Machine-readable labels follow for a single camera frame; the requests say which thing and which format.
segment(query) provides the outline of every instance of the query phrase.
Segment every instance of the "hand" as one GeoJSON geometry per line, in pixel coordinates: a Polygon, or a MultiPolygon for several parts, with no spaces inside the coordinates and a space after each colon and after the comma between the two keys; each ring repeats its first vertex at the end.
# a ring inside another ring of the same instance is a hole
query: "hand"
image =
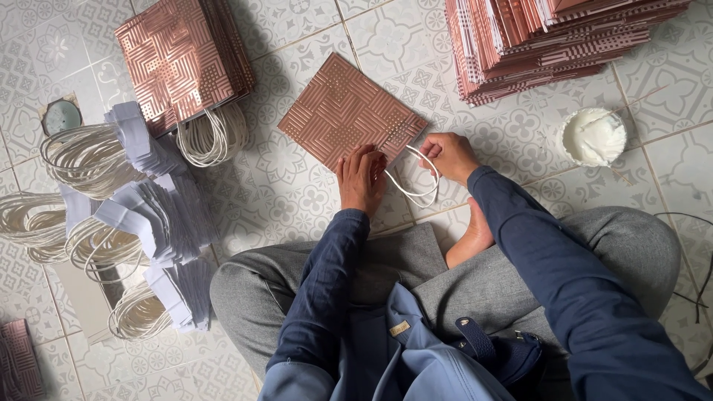
{"type": "MultiPolygon", "coordinates": [[[[444,177],[462,186],[466,186],[468,177],[481,165],[468,139],[452,132],[429,134],[419,150],[444,177]]],[[[421,159],[419,166],[431,170],[431,175],[436,175],[427,161],[421,159]]]]}
{"type": "Polygon", "coordinates": [[[337,181],[342,210],[359,209],[373,218],[386,192],[386,156],[372,151],[374,145],[361,145],[337,162],[337,181]]]}

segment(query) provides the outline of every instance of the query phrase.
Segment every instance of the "person's left hand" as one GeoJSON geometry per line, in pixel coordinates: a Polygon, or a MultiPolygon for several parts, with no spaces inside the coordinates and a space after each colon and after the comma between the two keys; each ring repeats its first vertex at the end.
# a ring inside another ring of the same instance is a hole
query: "person's left hand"
{"type": "Polygon", "coordinates": [[[386,156],[373,151],[374,145],[361,145],[337,162],[342,210],[358,209],[373,218],[386,192],[386,156]]]}

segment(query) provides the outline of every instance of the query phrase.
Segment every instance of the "label tag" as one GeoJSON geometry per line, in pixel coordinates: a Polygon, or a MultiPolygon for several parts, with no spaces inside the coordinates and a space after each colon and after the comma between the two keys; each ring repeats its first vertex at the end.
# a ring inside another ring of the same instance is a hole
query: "label tag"
{"type": "Polygon", "coordinates": [[[397,335],[403,333],[404,331],[408,330],[411,328],[411,325],[409,322],[406,322],[405,320],[398,325],[393,326],[392,328],[389,329],[389,332],[391,333],[392,337],[396,337],[397,335]]]}

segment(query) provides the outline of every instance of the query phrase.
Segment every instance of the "tiled floor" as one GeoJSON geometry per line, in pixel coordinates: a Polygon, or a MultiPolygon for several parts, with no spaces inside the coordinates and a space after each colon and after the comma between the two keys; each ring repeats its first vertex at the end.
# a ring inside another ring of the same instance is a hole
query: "tiled floor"
{"type": "MultiPolygon", "coordinates": [[[[336,51],[426,117],[429,131],[467,135],[481,160],[523,184],[556,215],[599,205],[712,218],[713,0],[653,31],[653,42],[590,78],[533,89],[478,108],[458,101],[442,0],[229,0],[258,85],[242,103],[250,143],[201,181],[222,239],[219,259],[262,245],[320,238],[339,207],[334,176],[276,128],[327,55],[336,51]],[[576,168],[553,151],[562,119],[583,106],[625,109],[627,152],[606,168],[576,168]]],[[[56,191],[37,158],[36,108],[74,91],[87,123],[135,98],[113,29],[153,0],[0,0],[0,195],[56,191]]],[[[396,165],[424,189],[415,160],[396,165]]],[[[431,221],[441,246],[465,229],[467,192],[445,181],[420,209],[390,187],[374,232],[431,221]]],[[[713,252],[713,228],[668,218],[679,233],[677,291],[692,297],[713,252]]],[[[713,292],[704,296],[713,304],[713,292]]],[[[0,321],[26,318],[51,400],[253,400],[245,361],[216,323],[208,334],[166,330],[136,344],[88,346],[54,271],[0,241],[0,321]]],[[[710,316],[674,296],[661,322],[691,366],[713,342],[710,316]]],[[[713,365],[701,374],[713,372],[713,365]]]]}

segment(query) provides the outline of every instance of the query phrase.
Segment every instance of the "stick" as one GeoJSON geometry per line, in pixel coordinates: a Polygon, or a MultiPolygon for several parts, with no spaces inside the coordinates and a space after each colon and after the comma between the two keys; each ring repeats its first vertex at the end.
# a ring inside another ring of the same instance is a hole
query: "stick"
{"type": "Polygon", "coordinates": [[[580,127],[580,129],[584,129],[584,127],[590,125],[591,123],[593,123],[593,122],[595,122],[595,121],[601,120],[601,119],[604,118],[604,117],[611,116],[612,114],[616,113],[617,111],[622,110],[623,108],[627,108],[627,107],[631,106],[632,104],[634,104],[634,103],[636,103],[636,102],[638,102],[638,101],[642,101],[642,100],[646,99],[647,97],[651,96],[652,94],[654,94],[654,93],[656,93],[656,92],[658,92],[658,91],[660,91],[660,90],[666,88],[667,86],[668,86],[668,85],[664,85],[664,86],[662,86],[662,87],[660,87],[660,88],[658,88],[658,89],[654,89],[653,91],[651,91],[651,92],[645,94],[644,96],[641,96],[641,97],[638,98],[638,99],[635,99],[635,100],[633,100],[633,101],[631,101],[631,102],[629,102],[629,103],[626,103],[624,106],[621,106],[621,107],[619,107],[619,108],[615,108],[614,110],[610,111],[609,113],[606,113],[604,116],[597,117],[597,118],[591,120],[590,122],[583,124],[583,125],[580,127]]]}
{"type": "Polygon", "coordinates": [[[619,173],[618,171],[616,171],[616,170],[613,169],[613,168],[611,168],[611,169],[612,169],[612,171],[614,171],[614,174],[616,174],[617,176],[621,177],[624,181],[626,181],[627,183],[629,183],[630,186],[633,186],[633,185],[634,185],[634,184],[631,183],[631,181],[629,181],[628,179],[626,179],[626,177],[622,176],[621,173],[619,173]]]}

